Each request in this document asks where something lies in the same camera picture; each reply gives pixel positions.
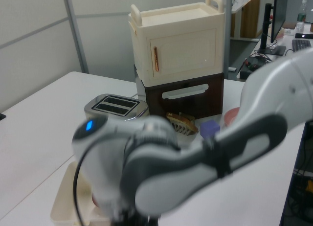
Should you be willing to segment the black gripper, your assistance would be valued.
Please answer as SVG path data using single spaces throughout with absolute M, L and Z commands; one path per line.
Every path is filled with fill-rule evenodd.
M 157 226 L 159 216 L 143 215 L 131 205 L 113 205 L 110 210 L 111 226 Z

